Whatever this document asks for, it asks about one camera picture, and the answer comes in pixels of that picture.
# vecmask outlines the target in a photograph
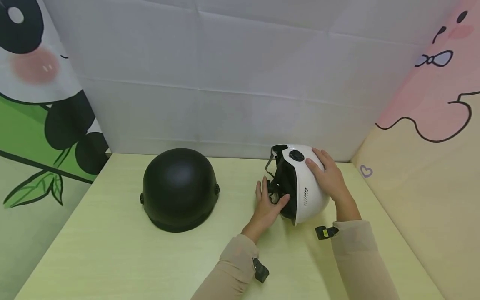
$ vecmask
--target panda illustration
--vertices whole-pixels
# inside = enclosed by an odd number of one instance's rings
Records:
[[[108,148],[44,4],[0,0],[0,96],[47,110],[45,137],[57,150],[73,145],[79,167],[98,174]]]

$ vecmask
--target white backdrop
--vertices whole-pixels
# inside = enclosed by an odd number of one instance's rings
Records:
[[[347,161],[457,0],[44,0],[117,153]]]

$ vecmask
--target hand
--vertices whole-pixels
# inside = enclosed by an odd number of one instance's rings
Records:
[[[315,175],[320,188],[329,194],[333,201],[351,198],[342,171],[337,167],[333,158],[325,150],[320,151],[316,148],[312,150],[325,166],[325,171],[322,171],[313,160],[309,158],[306,160],[307,166]]]
[[[260,181],[257,182],[255,194],[257,196],[257,207],[250,222],[248,222],[241,233],[256,244],[260,236],[275,222],[282,208],[287,205],[290,200],[290,195],[286,194],[278,200],[277,204],[273,204],[270,201],[270,195],[267,189],[267,177],[265,176],[262,184],[260,184]]]
[[[325,171],[322,171],[322,169],[309,158],[307,158],[305,162],[310,171],[315,175],[320,188],[329,194],[335,202],[336,220],[361,220],[357,204],[345,184],[342,171],[337,167],[333,158],[325,150],[320,151],[316,148],[312,150],[325,166]]]

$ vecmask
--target sleeve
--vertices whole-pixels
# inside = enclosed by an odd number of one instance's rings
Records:
[[[253,257],[258,248],[252,240],[241,234],[232,238],[192,300],[240,299],[255,274]]]
[[[334,222],[336,264],[350,300],[399,300],[395,285],[378,252],[370,223]]]

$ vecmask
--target purple heart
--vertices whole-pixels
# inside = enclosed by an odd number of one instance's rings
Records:
[[[360,166],[360,172],[365,178],[373,175],[373,170],[371,168],[367,168],[365,165]]]

